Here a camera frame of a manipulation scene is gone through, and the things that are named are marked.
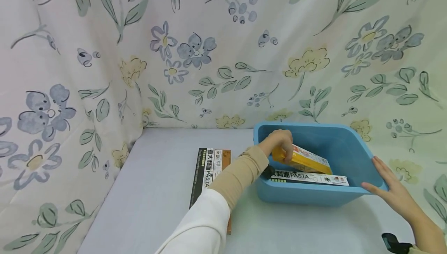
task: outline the white pasta box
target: white pasta box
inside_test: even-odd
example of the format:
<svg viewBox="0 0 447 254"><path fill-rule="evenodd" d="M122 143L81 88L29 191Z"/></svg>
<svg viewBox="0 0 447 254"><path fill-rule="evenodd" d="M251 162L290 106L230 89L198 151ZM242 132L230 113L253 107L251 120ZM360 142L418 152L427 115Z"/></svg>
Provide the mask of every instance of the white pasta box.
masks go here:
<svg viewBox="0 0 447 254"><path fill-rule="evenodd" d="M214 148L199 148L197 153L194 182L189 208L197 201L200 194L208 189L212 181L231 163L231 151ZM231 216L228 221L227 234L231 234Z"/></svg>
<svg viewBox="0 0 447 254"><path fill-rule="evenodd" d="M314 174L312 172L293 172L288 170L276 170L270 180L284 183L315 183L349 186L348 179L345 176Z"/></svg>

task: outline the floral fabric backdrop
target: floral fabric backdrop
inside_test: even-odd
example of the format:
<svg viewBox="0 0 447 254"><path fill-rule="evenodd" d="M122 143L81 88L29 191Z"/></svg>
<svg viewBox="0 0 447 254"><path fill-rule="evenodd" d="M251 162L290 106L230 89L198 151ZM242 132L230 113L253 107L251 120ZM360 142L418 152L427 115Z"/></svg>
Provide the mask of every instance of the floral fabric backdrop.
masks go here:
<svg viewBox="0 0 447 254"><path fill-rule="evenodd" d="M0 248L75 253L149 127L350 125L447 233L447 0L0 0Z"/></svg>

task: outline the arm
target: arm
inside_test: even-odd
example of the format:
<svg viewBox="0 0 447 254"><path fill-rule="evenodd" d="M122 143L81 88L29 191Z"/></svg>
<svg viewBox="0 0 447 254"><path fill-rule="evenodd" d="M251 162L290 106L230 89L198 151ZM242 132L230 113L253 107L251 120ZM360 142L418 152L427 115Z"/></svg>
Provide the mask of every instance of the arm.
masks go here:
<svg viewBox="0 0 447 254"><path fill-rule="evenodd" d="M425 214L415 216L409 222L413 230L416 246L431 254L447 254L442 230Z"/></svg>
<svg viewBox="0 0 447 254"><path fill-rule="evenodd" d="M257 146L248 148L210 184L186 213L174 233L156 252L162 254L217 254L225 247L230 212L246 187L267 168L267 157L276 146L293 153L288 130L271 133Z"/></svg>
<svg viewBox="0 0 447 254"><path fill-rule="evenodd" d="M447 247L442 230L423 212L410 193L397 179L394 173L378 157L372 159L374 166L389 186L384 191L369 183L362 183L363 188L378 195L411 226L416 246L430 254L447 254Z"/></svg>
<svg viewBox="0 0 447 254"><path fill-rule="evenodd" d="M277 146L286 151L285 161L289 162L293 154L292 133L289 130L276 130L257 146L242 153L208 188L219 192L233 210L242 192L267 168L267 157Z"/></svg>

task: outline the black object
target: black object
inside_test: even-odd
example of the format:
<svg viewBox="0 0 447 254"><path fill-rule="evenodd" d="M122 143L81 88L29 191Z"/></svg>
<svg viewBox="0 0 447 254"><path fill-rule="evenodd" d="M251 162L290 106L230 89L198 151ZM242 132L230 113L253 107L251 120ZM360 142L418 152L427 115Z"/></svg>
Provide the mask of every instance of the black object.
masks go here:
<svg viewBox="0 0 447 254"><path fill-rule="evenodd" d="M264 171L262 172L262 176L270 179L274 174L275 174L275 168L271 165L268 165L267 168L264 169Z"/></svg>
<svg viewBox="0 0 447 254"><path fill-rule="evenodd" d="M397 237L392 233L383 233L382 239L385 243L386 249L392 253L408 254L410 248L413 247L411 243L399 242Z"/></svg>

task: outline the hand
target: hand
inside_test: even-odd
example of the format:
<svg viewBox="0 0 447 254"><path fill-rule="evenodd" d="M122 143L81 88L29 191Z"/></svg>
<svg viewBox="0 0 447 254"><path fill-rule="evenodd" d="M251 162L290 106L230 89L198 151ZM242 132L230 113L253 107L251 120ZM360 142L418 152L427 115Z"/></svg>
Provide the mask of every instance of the hand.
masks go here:
<svg viewBox="0 0 447 254"><path fill-rule="evenodd" d="M425 213L411 197L408 190L400 183L391 169L376 156L373 157L372 162L376 166L380 176L388 184L389 191L384 191L365 182L362 183L362 187L382 198L395 212L409 222L410 225L416 224L420 219L425 219Z"/></svg>
<svg viewBox="0 0 447 254"><path fill-rule="evenodd" d="M292 133L289 130L274 130L258 146L267 157L270 156L273 148L281 146L286 152L285 162L290 162L293 156L292 143Z"/></svg>

